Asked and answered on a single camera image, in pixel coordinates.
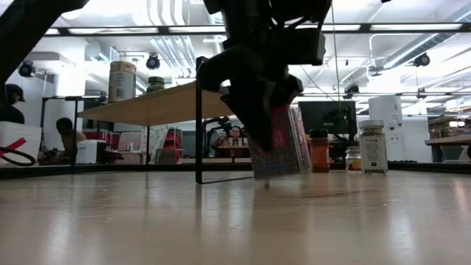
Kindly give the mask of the tan lid spice jar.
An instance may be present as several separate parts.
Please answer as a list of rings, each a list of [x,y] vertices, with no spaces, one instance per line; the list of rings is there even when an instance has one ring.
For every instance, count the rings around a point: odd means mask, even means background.
[[[135,98],[135,64],[124,61],[110,63],[108,102],[120,102]]]

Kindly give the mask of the wooden shelf black metal frame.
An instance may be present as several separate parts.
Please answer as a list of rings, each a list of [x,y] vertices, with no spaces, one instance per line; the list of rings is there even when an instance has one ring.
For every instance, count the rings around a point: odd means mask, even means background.
[[[83,119],[113,123],[139,125],[146,128],[162,124],[175,124],[184,121],[195,121],[195,162],[183,165],[150,165],[143,166],[144,171],[190,172],[195,173],[195,182],[205,184],[203,172],[248,172],[252,169],[247,160],[239,162],[217,162],[204,160],[202,157],[202,121],[209,118],[230,116],[232,111],[220,100],[221,94],[202,90],[196,82],[174,86],[162,91],[153,92],[95,107],[78,113]]]

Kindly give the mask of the orange spice bottle black lid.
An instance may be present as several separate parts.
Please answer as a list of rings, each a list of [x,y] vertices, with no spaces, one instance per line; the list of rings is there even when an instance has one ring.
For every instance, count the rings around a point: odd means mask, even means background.
[[[329,139],[326,129],[310,130],[310,155],[312,172],[330,171]]]

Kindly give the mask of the black metal frame beam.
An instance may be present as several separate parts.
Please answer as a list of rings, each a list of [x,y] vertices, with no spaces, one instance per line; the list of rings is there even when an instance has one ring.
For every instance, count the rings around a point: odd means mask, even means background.
[[[471,33],[471,22],[406,23],[406,24],[325,24],[324,34],[425,34]],[[122,37],[170,35],[223,35],[222,25],[203,26],[106,26],[106,27],[52,27],[46,37]]]

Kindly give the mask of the black monitor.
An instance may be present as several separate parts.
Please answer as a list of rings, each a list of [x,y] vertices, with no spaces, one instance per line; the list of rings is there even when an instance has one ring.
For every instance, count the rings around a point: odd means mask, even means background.
[[[298,102],[305,132],[327,130],[330,134],[358,132],[354,101]]]

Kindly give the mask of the red lid paprika tin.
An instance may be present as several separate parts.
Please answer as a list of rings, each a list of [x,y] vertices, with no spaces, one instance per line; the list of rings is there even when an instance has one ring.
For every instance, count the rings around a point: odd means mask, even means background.
[[[254,177],[262,179],[309,172],[312,165],[299,106],[277,107],[271,110],[271,115],[271,150],[263,150],[248,137]]]

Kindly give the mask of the white cylindrical tank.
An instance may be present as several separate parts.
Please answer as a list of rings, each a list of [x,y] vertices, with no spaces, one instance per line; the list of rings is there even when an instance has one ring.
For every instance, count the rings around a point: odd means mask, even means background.
[[[388,161],[406,159],[403,113],[399,96],[381,96],[369,99],[369,117],[384,123]]]

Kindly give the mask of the white storage box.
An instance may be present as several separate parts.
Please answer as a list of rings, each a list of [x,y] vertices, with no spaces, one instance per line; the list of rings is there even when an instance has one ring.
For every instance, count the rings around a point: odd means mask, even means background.
[[[0,121],[0,166],[32,166],[38,157],[40,127]]]

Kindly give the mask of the wooden workbench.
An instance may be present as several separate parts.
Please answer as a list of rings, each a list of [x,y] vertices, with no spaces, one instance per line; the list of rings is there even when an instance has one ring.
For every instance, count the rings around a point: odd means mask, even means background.
[[[471,135],[457,135],[446,138],[432,138],[425,140],[425,144],[431,147],[432,160],[434,163],[444,161],[442,146],[464,146],[471,144]]]

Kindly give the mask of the green lid spice jar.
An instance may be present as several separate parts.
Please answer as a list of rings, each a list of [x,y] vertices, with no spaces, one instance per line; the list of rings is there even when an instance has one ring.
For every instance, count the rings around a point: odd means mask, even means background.
[[[148,83],[149,83],[149,86],[146,89],[147,93],[153,93],[153,92],[156,92],[156,91],[161,91],[161,90],[164,90],[166,88],[166,86],[165,86],[166,81],[162,77],[149,77],[148,78]]]

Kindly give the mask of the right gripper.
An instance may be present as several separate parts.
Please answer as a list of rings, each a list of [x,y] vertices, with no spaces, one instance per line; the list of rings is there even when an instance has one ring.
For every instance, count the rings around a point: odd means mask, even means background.
[[[229,93],[221,100],[244,125],[249,137],[263,150],[272,149],[272,106],[290,105],[303,92],[302,81],[288,73],[282,55],[285,24],[272,20],[226,20],[223,51],[199,64],[196,82],[217,92],[229,80]]]

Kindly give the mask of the small glass spice jar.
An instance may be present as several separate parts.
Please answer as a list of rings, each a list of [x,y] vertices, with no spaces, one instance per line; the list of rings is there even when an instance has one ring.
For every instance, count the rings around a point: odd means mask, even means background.
[[[349,172],[361,171],[361,150],[359,146],[349,146],[345,156],[346,170]]]

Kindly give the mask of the red tool cart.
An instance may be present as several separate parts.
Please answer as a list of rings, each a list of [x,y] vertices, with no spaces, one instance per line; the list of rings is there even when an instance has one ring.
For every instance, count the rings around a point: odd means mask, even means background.
[[[161,161],[164,164],[176,165],[183,153],[182,131],[172,127],[167,132],[161,152]]]

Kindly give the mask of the white appliance box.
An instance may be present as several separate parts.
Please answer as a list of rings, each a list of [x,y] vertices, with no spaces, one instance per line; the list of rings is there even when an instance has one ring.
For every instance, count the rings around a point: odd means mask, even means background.
[[[76,164],[104,164],[106,143],[102,140],[84,140],[77,143]]]

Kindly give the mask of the white lid spice jar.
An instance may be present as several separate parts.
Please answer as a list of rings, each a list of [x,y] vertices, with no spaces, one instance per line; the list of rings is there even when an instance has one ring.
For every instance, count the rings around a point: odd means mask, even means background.
[[[359,123],[359,147],[361,170],[364,174],[386,174],[388,171],[386,135],[384,122],[380,119]]]

